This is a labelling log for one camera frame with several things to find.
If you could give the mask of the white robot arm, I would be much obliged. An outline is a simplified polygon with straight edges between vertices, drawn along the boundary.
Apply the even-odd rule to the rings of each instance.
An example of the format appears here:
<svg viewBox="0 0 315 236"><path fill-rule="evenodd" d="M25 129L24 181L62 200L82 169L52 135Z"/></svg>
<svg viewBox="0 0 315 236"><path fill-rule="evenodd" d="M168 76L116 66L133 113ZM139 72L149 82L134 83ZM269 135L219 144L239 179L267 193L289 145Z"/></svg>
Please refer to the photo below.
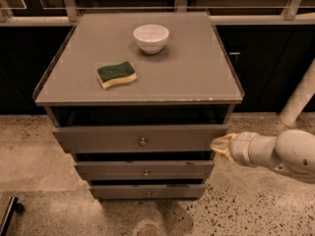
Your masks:
<svg viewBox="0 0 315 236"><path fill-rule="evenodd" d="M305 131L287 130L276 137L231 133L214 139L211 150L242 166L262 166L304 183L315 183L315 136Z"/></svg>

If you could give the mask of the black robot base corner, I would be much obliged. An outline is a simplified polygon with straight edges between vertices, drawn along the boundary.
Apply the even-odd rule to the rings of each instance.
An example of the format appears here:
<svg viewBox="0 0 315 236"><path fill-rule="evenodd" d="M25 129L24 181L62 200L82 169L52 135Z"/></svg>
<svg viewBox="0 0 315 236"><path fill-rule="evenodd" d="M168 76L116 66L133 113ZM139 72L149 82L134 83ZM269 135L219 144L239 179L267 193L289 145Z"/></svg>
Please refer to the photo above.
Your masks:
<svg viewBox="0 0 315 236"><path fill-rule="evenodd" d="M0 236L6 236L11 219L15 212L23 214L25 212L25 207L19 202L17 197L11 197L0 223Z"/></svg>

